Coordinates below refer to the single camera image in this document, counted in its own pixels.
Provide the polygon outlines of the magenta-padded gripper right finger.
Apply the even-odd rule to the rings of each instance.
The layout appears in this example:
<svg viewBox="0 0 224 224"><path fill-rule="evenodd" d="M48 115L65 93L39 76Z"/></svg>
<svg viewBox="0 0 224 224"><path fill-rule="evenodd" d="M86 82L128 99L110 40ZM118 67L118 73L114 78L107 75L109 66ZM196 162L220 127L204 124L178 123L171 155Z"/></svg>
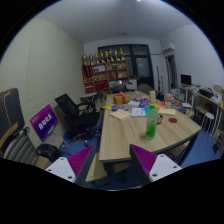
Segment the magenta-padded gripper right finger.
<svg viewBox="0 0 224 224"><path fill-rule="evenodd" d="M134 173L141 186L181 170L181 167L165 154L155 155L134 144L130 145L129 153L132 158Z"/></svg>

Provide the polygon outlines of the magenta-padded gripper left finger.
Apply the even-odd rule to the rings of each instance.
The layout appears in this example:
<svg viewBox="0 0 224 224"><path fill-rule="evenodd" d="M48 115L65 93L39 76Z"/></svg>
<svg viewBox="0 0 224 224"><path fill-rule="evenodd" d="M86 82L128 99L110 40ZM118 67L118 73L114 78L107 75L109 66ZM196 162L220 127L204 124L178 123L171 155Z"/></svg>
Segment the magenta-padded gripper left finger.
<svg viewBox="0 0 224 224"><path fill-rule="evenodd" d="M59 157L46 171L83 186L94 156L94 146L88 146L68 158Z"/></svg>

